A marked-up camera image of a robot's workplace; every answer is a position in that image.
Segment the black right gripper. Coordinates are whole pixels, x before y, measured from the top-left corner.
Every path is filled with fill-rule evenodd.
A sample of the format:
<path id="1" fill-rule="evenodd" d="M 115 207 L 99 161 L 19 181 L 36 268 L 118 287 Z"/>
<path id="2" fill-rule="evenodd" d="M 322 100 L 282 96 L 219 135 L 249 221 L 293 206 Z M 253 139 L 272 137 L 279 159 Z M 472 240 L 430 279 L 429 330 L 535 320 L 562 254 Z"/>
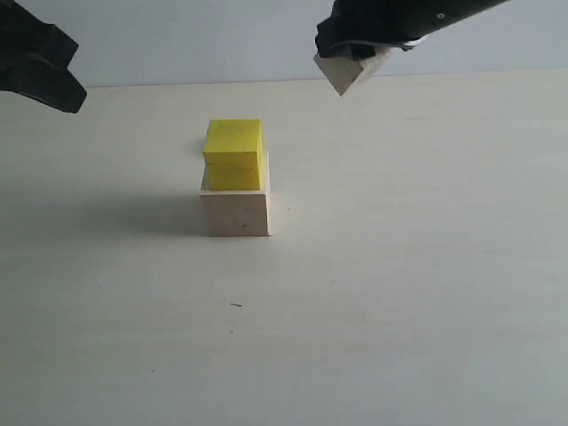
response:
<path id="1" fill-rule="evenodd" d="M 419 40 L 500 5 L 496 0 L 340 1 L 339 13 L 317 25 L 315 43 L 322 58 L 365 60 L 374 44 Z"/>

